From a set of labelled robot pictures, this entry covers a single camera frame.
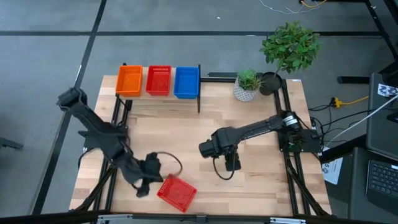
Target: potted plant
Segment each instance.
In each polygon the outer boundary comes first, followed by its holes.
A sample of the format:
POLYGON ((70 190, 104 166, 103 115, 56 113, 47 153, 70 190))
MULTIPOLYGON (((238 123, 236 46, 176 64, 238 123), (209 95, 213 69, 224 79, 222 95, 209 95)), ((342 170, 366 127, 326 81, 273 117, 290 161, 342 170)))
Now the potted plant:
POLYGON ((261 84, 261 78, 253 69, 238 72, 234 86, 236 99, 247 102, 254 99, 261 84))
POLYGON ((278 27, 273 35, 262 41, 263 47, 260 52, 266 56, 266 62, 277 62, 276 72, 266 72, 262 75, 260 92, 263 95, 271 95, 282 86, 279 71, 290 74, 311 65, 320 48, 319 35, 295 21, 286 22, 286 26, 278 27))

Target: paper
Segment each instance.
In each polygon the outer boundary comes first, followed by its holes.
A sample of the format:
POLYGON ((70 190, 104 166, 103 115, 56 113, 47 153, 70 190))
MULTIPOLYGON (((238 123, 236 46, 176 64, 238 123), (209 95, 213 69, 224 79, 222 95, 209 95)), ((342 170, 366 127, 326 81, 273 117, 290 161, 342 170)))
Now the paper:
MULTIPOLYGON (((323 152, 329 150, 329 147, 324 147, 323 152)), ((343 163, 343 158, 336 159, 322 165, 323 179, 331 184, 337 185, 338 177, 340 176, 340 169, 343 163)))
POLYGON ((379 88, 377 89, 378 95, 381 96, 394 96, 398 93, 398 89, 392 87, 392 86, 387 86, 379 83, 379 88))

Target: black flower pot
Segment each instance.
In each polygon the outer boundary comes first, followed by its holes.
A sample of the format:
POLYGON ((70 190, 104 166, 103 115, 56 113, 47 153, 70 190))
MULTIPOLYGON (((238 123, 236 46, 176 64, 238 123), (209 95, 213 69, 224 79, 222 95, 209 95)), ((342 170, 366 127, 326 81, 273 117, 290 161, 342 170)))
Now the black flower pot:
POLYGON ((271 95, 282 86, 282 78, 275 72, 266 72, 261 76, 260 93, 263 95, 271 95))

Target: yellow cable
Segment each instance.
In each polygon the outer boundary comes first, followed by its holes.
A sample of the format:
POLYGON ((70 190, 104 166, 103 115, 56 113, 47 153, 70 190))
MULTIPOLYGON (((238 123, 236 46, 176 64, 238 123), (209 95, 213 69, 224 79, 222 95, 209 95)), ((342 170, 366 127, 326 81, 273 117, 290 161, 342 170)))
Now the yellow cable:
POLYGON ((359 101, 366 100, 366 99, 368 99, 368 98, 369 98, 368 96, 365 96, 364 98, 361 98, 361 99, 359 99, 359 100, 354 100, 354 101, 349 102, 349 103, 344 103, 344 102, 342 102, 341 104, 342 104, 342 105, 352 105, 352 104, 354 104, 354 103, 357 103, 357 102, 359 102, 359 101))
POLYGON ((304 1, 301 1, 301 3, 302 3, 304 6, 307 6, 307 7, 309 7, 309 8, 312 8, 312 7, 318 7, 319 5, 325 3, 326 1, 327 1, 327 0, 323 0, 323 2, 317 4, 316 6, 309 6, 309 5, 307 5, 304 1))

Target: concrete floor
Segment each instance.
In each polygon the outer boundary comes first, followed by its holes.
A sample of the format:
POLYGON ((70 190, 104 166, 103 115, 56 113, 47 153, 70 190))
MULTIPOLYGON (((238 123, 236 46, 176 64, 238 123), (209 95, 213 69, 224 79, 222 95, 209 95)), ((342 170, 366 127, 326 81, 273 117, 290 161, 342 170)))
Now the concrete floor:
MULTIPOLYGON (((298 10, 296 1, 263 0, 274 9, 298 10)), ((0 0, 2 30, 90 31, 100 0, 29 1, 0 0)), ((397 27, 383 3, 373 1, 383 25, 396 42, 397 27)), ((143 30, 253 30, 273 31, 285 21, 300 20, 317 31, 376 31, 364 4, 327 2, 309 13, 284 15, 263 7, 258 0, 202 1, 108 1, 99 31, 143 30)), ((242 36, 122 36, 96 37, 81 88, 95 106, 103 75, 117 74, 123 62, 191 66, 200 63, 202 74, 236 72, 253 68, 273 71, 258 52, 264 37, 242 36)), ((369 76, 392 62, 387 45, 377 37, 322 37, 322 48, 306 71, 287 75, 303 80, 308 107, 328 103, 332 96, 352 101, 368 95, 367 85, 340 85, 340 75, 369 76)), ((86 36, 0 36, 0 136, 24 144, 21 151, 0 150, 0 217, 26 215, 37 191, 62 117, 57 96, 72 86, 88 42, 86 36)), ((332 119, 367 109, 367 101, 332 109, 332 119)), ((327 110, 311 113, 327 123, 327 110)), ((352 117, 332 128, 346 128, 362 116, 352 117)), ((68 210, 77 175, 77 159, 83 126, 72 118, 62 146, 43 212, 68 210)), ((365 133, 365 125, 344 135, 349 140, 365 133)), ((349 173, 349 157, 343 172, 349 173)), ((346 217, 349 176, 339 185, 327 184, 333 213, 346 217)))

